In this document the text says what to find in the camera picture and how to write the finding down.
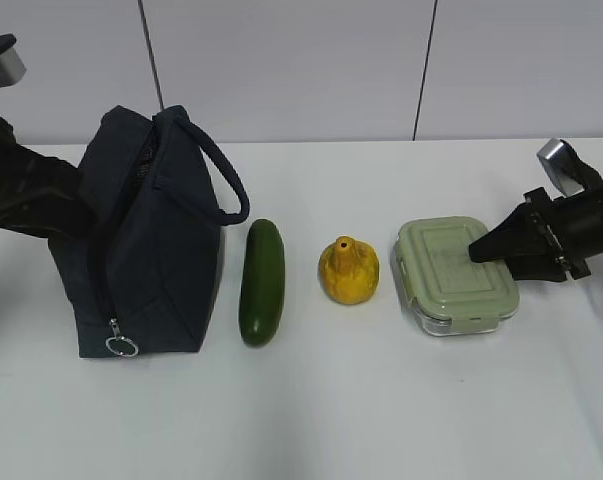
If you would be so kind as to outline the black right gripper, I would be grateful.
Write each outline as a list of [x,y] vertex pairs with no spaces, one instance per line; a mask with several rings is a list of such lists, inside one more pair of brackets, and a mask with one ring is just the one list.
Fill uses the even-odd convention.
[[524,198],[469,246],[470,259],[503,260],[515,281],[590,276],[587,259],[603,253],[603,189],[552,200],[537,188]]

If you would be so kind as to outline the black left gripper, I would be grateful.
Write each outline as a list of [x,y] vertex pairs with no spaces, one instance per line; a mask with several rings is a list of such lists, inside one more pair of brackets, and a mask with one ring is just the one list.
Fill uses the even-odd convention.
[[79,195],[82,173],[18,144],[0,116],[0,229],[40,238],[88,235],[94,214]]

